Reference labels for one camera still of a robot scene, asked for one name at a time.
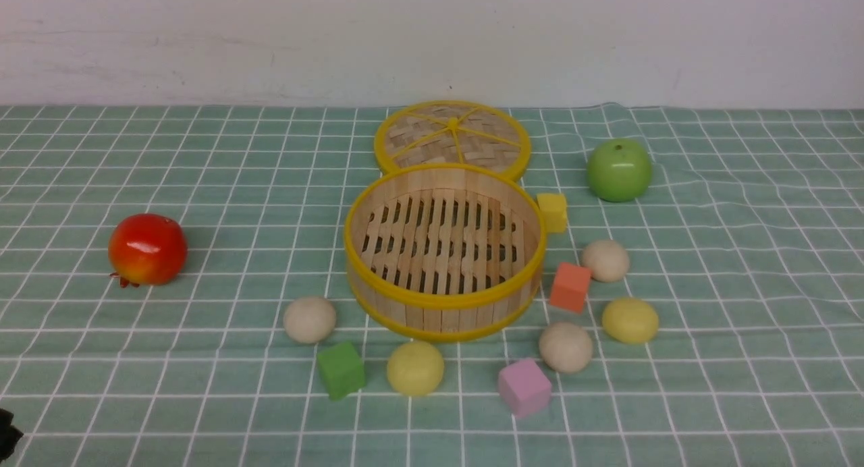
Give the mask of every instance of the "foam block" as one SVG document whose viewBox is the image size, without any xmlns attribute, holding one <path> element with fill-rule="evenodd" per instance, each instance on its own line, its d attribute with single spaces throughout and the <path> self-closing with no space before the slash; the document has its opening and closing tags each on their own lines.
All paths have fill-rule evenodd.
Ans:
<svg viewBox="0 0 864 467">
<path fill-rule="evenodd" d="M 564 194 L 537 194 L 537 206 L 546 221 L 546 232 L 567 230 L 567 197 Z"/>
<path fill-rule="evenodd" d="M 552 383 L 533 359 L 522 359 L 497 374 L 497 393 L 513 416 L 524 418 L 549 405 Z"/>
<path fill-rule="evenodd" d="M 549 304 L 559 309 L 583 313 L 585 298 L 591 286 L 591 270 L 573 263 L 561 263 L 552 282 Z"/>
<path fill-rule="evenodd" d="M 367 384 L 363 360 L 351 343 L 339 343 L 318 353 L 318 372 L 331 400 L 341 400 Z"/>
</svg>

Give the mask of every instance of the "steamer basket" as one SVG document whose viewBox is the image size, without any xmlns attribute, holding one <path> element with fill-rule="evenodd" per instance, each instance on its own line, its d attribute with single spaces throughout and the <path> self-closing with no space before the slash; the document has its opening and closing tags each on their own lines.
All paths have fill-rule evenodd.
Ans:
<svg viewBox="0 0 864 467">
<path fill-rule="evenodd" d="M 345 224 L 348 281 L 381 325 L 465 341 L 518 319 L 541 283 L 546 228 L 513 181 L 462 163 L 385 175 Z"/>
</svg>

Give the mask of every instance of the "yellow cube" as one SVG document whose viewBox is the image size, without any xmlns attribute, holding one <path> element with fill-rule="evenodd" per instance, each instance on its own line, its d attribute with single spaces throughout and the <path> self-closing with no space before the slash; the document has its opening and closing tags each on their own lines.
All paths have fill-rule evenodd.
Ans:
<svg viewBox="0 0 864 467">
<path fill-rule="evenodd" d="M 537 194 L 537 206 L 546 220 L 546 231 L 564 233 L 567 230 L 567 198 L 564 194 Z"/>
</svg>

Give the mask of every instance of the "green apple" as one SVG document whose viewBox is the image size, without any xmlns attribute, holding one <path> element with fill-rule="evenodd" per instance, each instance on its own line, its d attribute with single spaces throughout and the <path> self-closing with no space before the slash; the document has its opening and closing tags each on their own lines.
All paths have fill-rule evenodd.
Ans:
<svg viewBox="0 0 864 467">
<path fill-rule="evenodd" d="M 592 151 L 587 163 L 590 190 L 608 202 L 627 202 L 651 185 L 651 156 L 632 138 L 615 138 Z"/>
</svg>

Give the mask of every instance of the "woven bamboo lid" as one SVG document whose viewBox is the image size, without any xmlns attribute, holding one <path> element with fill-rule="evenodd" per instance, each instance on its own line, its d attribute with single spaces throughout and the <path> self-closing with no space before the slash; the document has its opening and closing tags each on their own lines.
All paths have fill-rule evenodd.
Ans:
<svg viewBox="0 0 864 467">
<path fill-rule="evenodd" d="M 516 181 L 528 167 L 531 139 L 509 114 L 468 101 L 429 101 L 381 123 L 375 157 L 385 174 L 423 163 L 466 163 Z"/>
</svg>

